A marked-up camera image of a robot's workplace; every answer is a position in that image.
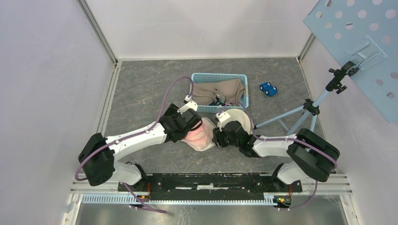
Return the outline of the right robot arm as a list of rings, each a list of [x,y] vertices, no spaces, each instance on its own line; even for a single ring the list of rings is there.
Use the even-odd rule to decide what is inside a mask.
[[[243,125],[233,120],[213,129],[213,142],[221,148],[233,146],[248,158],[290,158],[291,162],[274,170],[271,186],[276,191],[284,191],[293,182],[307,178],[326,182],[340,157],[335,146],[307,128],[288,136],[256,136],[251,122]]]

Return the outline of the beige bra in basket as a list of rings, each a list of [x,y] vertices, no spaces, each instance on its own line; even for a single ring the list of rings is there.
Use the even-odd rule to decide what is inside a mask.
[[[193,100],[199,105],[222,105],[233,100],[240,101],[246,87],[241,80],[232,79],[221,82],[195,83]]]

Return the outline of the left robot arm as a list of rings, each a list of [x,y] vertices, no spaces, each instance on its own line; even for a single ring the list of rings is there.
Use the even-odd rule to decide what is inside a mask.
[[[85,177],[80,178],[76,174],[75,179],[86,180],[92,187],[110,180],[126,183],[136,191],[144,190],[147,177],[143,170],[135,164],[128,165],[119,160],[149,146],[183,140],[201,123],[197,109],[194,101],[182,107],[170,104],[158,122],[146,127],[116,136],[93,134],[78,156],[78,171],[83,171]]]

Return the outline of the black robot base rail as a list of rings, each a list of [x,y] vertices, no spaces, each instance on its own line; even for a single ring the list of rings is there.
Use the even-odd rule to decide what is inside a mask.
[[[129,187],[149,200],[262,200],[264,193],[301,193],[299,180],[283,184],[267,173],[153,173]]]

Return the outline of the light blue plastic basket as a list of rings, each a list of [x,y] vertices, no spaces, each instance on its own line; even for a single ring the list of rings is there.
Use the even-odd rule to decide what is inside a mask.
[[[245,91],[240,99],[240,102],[245,108],[249,106],[249,91],[248,91],[248,79],[246,75],[241,74],[217,74],[217,73],[193,73],[191,79],[195,84],[197,83],[216,83],[226,80],[239,79]],[[201,113],[218,113],[221,110],[221,105],[198,105],[197,112]]]

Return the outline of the blue toy car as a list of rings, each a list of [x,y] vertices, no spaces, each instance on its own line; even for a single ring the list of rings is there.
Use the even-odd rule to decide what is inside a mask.
[[[277,88],[275,86],[272,86],[272,84],[269,82],[261,84],[259,86],[259,89],[269,97],[274,96],[277,93]]]

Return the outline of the blue tripod stand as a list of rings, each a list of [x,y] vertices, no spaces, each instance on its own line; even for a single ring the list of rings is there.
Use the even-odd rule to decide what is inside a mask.
[[[358,71],[360,71],[360,67],[352,61],[348,61],[340,69],[330,68],[329,72],[333,74],[333,78],[328,82],[328,84],[325,86],[325,90],[316,98],[316,100],[313,101],[309,98],[305,99],[302,106],[290,110],[286,113],[283,113],[279,116],[276,116],[260,124],[254,125],[254,129],[260,128],[271,122],[278,121],[286,129],[287,135],[291,135],[304,123],[304,121],[308,117],[312,116],[310,130],[314,131],[317,117],[320,114],[319,105],[321,104],[321,102],[328,96],[329,93],[333,91],[335,91],[337,94],[340,94],[344,90],[346,90],[347,87],[344,86],[341,83],[341,81],[347,76],[351,77],[355,75]],[[291,128],[288,128],[286,124],[282,121],[282,119],[298,112],[302,112],[301,117]]]

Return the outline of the white mesh laundry bag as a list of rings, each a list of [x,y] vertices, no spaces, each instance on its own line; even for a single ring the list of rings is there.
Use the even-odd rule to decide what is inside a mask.
[[[206,151],[215,146],[213,142],[213,129],[216,128],[214,123],[207,117],[201,119],[202,123],[196,130],[189,131],[182,142],[188,144],[196,151]]]

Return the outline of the blue perforated panel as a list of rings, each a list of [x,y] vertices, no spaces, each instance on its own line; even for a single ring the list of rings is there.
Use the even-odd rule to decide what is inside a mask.
[[[397,1],[321,0],[303,22],[339,65],[355,64],[353,82],[388,123],[396,123]]]

